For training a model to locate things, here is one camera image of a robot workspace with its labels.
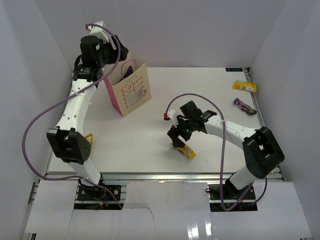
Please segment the yellow M&M packet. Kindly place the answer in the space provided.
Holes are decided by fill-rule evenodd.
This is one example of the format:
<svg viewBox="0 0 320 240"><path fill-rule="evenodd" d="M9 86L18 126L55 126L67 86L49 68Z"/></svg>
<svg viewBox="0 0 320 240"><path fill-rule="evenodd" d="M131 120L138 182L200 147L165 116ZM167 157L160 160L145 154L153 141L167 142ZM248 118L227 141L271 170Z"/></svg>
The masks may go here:
<svg viewBox="0 0 320 240"><path fill-rule="evenodd" d="M180 154L182 154L183 156L185 156L189 159L193 159L196 156L196 153L187 144L185 144L184 147L174 147L173 144L171 144L171 145Z"/></svg>

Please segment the purple Krokant snack bag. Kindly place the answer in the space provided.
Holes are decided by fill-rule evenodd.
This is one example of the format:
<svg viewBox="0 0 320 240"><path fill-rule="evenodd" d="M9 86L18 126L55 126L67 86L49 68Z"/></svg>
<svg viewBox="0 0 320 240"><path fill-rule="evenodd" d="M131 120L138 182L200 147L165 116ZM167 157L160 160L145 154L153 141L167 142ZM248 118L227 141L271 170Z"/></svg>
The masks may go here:
<svg viewBox="0 0 320 240"><path fill-rule="evenodd" d="M127 69L127 71L125 72L125 74L123 75L122 79L124 80L125 78L129 77L132 73L134 72L133 67L130 65Z"/></svg>

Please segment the dark snack bar edge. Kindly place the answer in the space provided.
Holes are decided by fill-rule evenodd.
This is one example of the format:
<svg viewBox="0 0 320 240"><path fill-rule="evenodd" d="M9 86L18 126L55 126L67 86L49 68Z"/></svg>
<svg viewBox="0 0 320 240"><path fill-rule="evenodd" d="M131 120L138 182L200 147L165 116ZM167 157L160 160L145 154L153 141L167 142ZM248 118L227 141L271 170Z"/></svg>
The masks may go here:
<svg viewBox="0 0 320 240"><path fill-rule="evenodd" d="M236 98L233 103L243 112L245 112L248 116L252 116L257 114L257 111L250 107L249 105L247 105L246 103L244 103L243 101L241 101L239 98Z"/></svg>

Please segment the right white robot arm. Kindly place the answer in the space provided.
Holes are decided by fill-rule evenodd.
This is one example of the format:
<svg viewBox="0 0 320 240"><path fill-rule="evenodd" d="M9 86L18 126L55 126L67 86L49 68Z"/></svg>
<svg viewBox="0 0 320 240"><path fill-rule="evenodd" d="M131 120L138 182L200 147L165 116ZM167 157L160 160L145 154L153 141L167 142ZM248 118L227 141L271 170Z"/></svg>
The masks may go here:
<svg viewBox="0 0 320 240"><path fill-rule="evenodd" d="M245 165L225 182L226 195L236 200L245 188L258 179L264 179L285 160L285 155L272 131L263 126L259 129L241 126L222 119L216 112L203 112L193 101L180 107L181 114L174 110L164 113L164 120L172 121L167 135L172 146L194 157L194 152L186 145L193 132L202 132L222 138L243 151Z"/></svg>

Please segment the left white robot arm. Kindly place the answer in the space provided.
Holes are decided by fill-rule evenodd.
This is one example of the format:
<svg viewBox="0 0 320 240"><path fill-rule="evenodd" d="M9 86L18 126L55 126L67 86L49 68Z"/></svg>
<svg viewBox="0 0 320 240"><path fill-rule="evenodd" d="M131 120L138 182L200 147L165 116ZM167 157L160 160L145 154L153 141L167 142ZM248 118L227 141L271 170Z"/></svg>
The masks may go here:
<svg viewBox="0 0 320 240"><path fill-rule="evenodd" d="M105 196L106 187L101 184L101 173L90 160L92 147L83 136L83 126L91 98L98 88L93 83L102 78L103 67L127 58L129 50L119 38L114 36L112 41L92 35L81 38L81 54L74 62L71 98L56 127L46 133L54 155L74 169L81 177L79 183L96 200Z"/></svg>

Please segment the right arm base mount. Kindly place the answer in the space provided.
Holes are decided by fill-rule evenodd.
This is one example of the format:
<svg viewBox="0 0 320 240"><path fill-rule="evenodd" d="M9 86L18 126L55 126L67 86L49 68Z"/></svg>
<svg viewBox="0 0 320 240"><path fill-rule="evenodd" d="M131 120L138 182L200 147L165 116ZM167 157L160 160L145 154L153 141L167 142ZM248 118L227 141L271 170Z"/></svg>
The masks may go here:
<svg viewBox="0 0 320 240"><path fill-rule="evenodd" d="M230 208L237 200L239 203L237 207L242 207L246 205L252 205L256 201L256 194L254 191L253 186L251 186L248 192L242 196L242 194L246 191L248 187L241 190L232 189L230 186L223 184L222 186L222 195L223 195L223 202L226 208ZM219 184L209 184L208 187L205 189L205 192L208 194L210 201L213 204L218 204L221 208L221 195L220 195L221 186Z"/></svg>

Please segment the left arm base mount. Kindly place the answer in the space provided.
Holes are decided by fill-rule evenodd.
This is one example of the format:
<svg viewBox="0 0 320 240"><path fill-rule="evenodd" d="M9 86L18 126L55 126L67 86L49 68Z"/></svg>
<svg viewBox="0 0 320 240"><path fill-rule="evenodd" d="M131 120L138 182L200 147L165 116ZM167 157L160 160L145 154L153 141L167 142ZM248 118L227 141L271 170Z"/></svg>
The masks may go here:
<svg viewBox="0 0 320 240"><path fill-rule="evenodd" d="M79 185L75 197L75 210L121 210L123 203L121 203L121 185L104 185L109 191L87 185Z"/></svg>

